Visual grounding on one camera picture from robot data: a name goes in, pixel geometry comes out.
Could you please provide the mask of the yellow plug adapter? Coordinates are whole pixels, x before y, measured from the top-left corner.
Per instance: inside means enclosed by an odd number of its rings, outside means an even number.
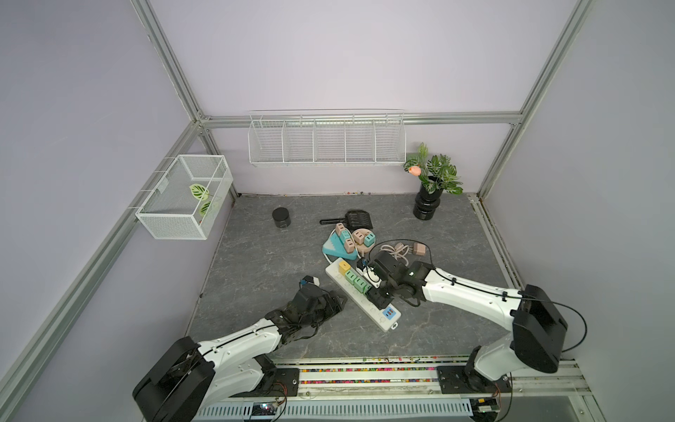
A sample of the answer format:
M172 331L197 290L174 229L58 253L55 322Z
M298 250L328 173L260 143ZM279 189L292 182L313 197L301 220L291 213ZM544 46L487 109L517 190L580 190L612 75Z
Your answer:
M339 272L341 274L346 275L351 269L351 266L346 261L342 260L339 262Z

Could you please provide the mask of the green plug adapter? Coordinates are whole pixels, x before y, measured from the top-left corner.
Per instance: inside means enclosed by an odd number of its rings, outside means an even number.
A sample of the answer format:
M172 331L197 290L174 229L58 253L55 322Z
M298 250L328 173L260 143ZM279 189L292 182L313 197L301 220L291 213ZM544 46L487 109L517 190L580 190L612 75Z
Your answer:
M353 272L352 270L346 271L346 272L345 272L345 277L346 277L346 279L348 279L348 281L350 281L352 284L356 283L356 282L360 279L360 276L358 276L358 274L356 274L356 273Z
M367 291L369 291L370 288L372 288L372 286L367 281L364 281L363 279L360 278L353 283L353 286L363 295L365 295Z

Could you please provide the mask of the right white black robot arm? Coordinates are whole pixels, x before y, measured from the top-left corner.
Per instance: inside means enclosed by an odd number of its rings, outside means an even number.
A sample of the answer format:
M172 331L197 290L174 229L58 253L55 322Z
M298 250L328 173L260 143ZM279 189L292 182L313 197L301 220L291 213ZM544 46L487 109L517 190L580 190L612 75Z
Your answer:
M495 383L520 369L555 374L564 352L568 324L546 292L498 288L462 279L420 260L409 265L382 251L369 260L366 275L380 286L369 294L382 306L397 297L463 309L507 330L488 346L475 347L462 371L471 390Z

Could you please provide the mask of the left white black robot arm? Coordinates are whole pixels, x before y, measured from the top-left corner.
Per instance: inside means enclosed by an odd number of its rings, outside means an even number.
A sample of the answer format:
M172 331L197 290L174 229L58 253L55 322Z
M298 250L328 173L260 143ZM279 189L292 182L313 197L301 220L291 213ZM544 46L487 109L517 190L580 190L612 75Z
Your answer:
M213 339L175 341L137 383L132 397L147 421L191 421L203 407L256 390L276 367L269 353L317 330L339 314L347 298L307 283L284 307L253 325Z

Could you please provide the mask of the long white power strip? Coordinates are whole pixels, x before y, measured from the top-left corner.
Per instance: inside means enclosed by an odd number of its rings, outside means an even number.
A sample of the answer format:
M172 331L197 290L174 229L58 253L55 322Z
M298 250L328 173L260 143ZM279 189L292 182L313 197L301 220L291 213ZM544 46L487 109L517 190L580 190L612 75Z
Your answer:
M383 331L393 331L398 327L398 321L401 312L393 305L388 305L384 309L377 308L368 300L367 294L360 293L346 277L339 272L339 262L343 259L338 258L325 268L326 274L337 283L347 294L351 301L358 306L368 317Z

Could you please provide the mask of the pink beige plug adapter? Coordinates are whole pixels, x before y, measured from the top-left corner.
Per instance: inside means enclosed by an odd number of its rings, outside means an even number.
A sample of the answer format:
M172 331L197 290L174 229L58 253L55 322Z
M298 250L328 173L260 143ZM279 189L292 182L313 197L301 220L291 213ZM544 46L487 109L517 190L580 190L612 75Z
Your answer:
M416 242L415 244L413 244L412 252L416 256L423 257L426 255L427 246L425 244Z

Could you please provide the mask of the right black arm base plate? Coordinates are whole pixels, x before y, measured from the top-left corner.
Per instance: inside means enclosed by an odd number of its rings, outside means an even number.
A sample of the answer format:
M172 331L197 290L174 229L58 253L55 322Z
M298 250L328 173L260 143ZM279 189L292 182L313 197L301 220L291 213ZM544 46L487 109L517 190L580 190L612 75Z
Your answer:
M444 395L483 394L496 396L499 393L511 393L513 385L508 376L490 381L478 372L467 373L465 367L444 365L436 367L441 393Z

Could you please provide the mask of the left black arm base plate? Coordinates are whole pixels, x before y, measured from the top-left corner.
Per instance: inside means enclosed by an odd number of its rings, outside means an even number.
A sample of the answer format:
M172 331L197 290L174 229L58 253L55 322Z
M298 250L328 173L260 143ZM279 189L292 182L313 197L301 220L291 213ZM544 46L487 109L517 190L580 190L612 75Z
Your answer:
M273 369L246 397L296 397L300 387L300 370L291 367Z

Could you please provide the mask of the teal triangular power socket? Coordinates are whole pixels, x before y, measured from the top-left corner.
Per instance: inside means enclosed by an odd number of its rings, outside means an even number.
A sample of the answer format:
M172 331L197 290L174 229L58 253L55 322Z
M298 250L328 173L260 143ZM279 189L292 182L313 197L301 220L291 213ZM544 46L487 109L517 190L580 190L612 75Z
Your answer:
M322 246L322 253L343 260L357 260L359 252L352 234L347 229L334 229Z

